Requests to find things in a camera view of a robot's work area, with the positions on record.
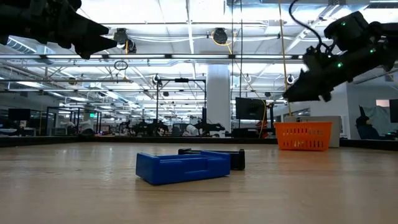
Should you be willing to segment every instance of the monitor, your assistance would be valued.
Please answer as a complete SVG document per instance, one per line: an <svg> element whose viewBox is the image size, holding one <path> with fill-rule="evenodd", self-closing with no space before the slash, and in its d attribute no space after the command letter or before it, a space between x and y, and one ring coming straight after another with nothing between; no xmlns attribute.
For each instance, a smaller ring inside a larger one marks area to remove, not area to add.
<svg viewBox="0 0 398 224"><path fill-rule="evenodd" d="M390 122L398 123L398 100L390 100Z"/></svg>
<svg viewBox="0 0 398 224"><path fill-rule="evenodd" d="M8 109L8 119L11 121L28 121L30 119L30 109Z"/></svg>
<svg viewBox="0 0 398 224"><path fill-rule="evenodd" d="M236 98L236 119L249 119L262 121L265 110L262 100L250 98Z"/></svg>

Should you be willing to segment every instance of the blue plastic box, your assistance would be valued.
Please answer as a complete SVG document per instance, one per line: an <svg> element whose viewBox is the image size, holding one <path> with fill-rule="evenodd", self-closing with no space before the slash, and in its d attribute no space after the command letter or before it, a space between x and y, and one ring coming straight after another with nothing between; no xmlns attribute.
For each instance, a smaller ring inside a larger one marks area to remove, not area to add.
<svg viewBox="0 0 398 224"><path fill-rule="evenodd" d="M202 151L200 154L152 156L137 153L136 174L150 184L209 179L229 175L230 155Z"/></svg>

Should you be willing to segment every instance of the white column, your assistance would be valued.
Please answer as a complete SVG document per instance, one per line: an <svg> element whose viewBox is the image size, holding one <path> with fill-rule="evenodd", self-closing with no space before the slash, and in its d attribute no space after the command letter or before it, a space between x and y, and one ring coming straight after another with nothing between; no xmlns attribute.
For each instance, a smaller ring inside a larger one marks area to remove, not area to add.
<svg viewBox="0 0 398 224"><path fill-rule="evenodd" d="M228 65L209 65L207 78L208 123L220 123L231 132L231 89ZM225 137L225 131L217 133Z"/></svg>

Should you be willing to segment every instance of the ceiling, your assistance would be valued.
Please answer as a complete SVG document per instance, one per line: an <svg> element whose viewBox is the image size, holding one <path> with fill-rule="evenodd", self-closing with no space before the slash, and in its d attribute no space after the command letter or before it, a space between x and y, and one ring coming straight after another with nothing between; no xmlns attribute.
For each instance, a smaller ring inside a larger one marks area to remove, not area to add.
<svg viewBox="0 0 398 224"><path fill-rule="evenodd" d="M290 18L287 9L291 1L287 0L281 0L281 15L279 6L276 4L278 0L242 0L242 13L239 0L235 1L234 5L231 4L232 0L82 0L82 2L82 7L77 13L109 27L109 38L112 38L117 28L127 28L129 37L137 46L137 54L281 55L283 40L286 55L302 55L307 47L317 44L314 34ZM328 2L328 0L299 1L300 4L293 8L294 16L302 22L311 24L321 36L329 23L357 10L361 10L368 22L398 21L394 3L386 6L385 3L379 3L379 1L347 0L340 2L347 2L348 5L330 6ZM280 18L283 21L283 39L280 38ZM225 28L229 36L228 42L233 40L230 48L213 42L211 33L217 27ZM13 43L0 46L0 53L42 54L42 46L35 40L20 37L11 37L11 39ZM323 41L327 44L331 43L325 38ZM49 92L52 95L57 93L54 97L58 97L62 102L65 102L66 96L79 97L79 100L86 99L77 101L69 98L67 101L70 101L71 105L89 102L98 109L100 106L111 108L104 112L133 110L135 114L140 114L145 108L148 115L153 116L156 105L155 92L153 92L155 86L152 79L156 74L160 78L183 77L205 80L209 65L225 63L229 65L230 70L233 69L232 97L239 96L239 82L236 80L241 73L240 66L231 63L230 60L131 58L124 59L129 66L126 70L119 72L114 69L117 59L86 61L76 57L73 49L63 49L53 43L49 43L47 47L53 54L65 55L65 58L49 61L1 59L0 62L6 63L3 63L0 77L27 81L52 79L53 82L42 86L29 86L15 82L12 83L11 88L54 90ZM123 53L117 48L98 52L98 54L110 55ZM245 60L242 66L242 73L246 77L246 81L242 82L243 96L257 98L257 95L250 91L251 87L248 85L250 83L264 99L265 91L274 91L268 100L279 100L276 103L283 104L280 95L284 90L284 67L286 67L286 73L293 76L297 76L300 69L306 69L300 60L287 60L284 65L280 57L275 60L263 60L261 57L256 60ZM375 70L373 73L382 73L382 71ZM58 82L69 78L86 81L76 85ZM204 104L204 92L201 90L204 88L203 85L202 83L188 85L188 83L170 82L163 89L163 91L171 90L169 96L160 96L162 105L159 114L161 116L171 114L181 117L199 116L201 106ZM110 95L115 94L113 98L117 99L113 99L109 94L101 94L98 89L103 89L105 93L106 90L115 90Z"/></svg>

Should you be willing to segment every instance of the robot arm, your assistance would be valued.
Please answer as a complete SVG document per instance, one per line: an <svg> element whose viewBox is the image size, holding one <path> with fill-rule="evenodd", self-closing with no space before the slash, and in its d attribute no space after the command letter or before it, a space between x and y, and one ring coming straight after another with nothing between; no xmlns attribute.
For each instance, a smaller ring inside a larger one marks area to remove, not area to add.
<svg viewBox="0 0 398 224"><path fill-rule="evenodd" d="M325 37L333 44L325 52L320 47L310 47L303 56L308 70L300 72L297 81L284 93L290 102L331 100L334 87L352 82L354 77L378 66L389 72L398 57L398 23L368 24L360 12L351 13L332 22ZM333 55L337 45L344 51Z"/></svg>

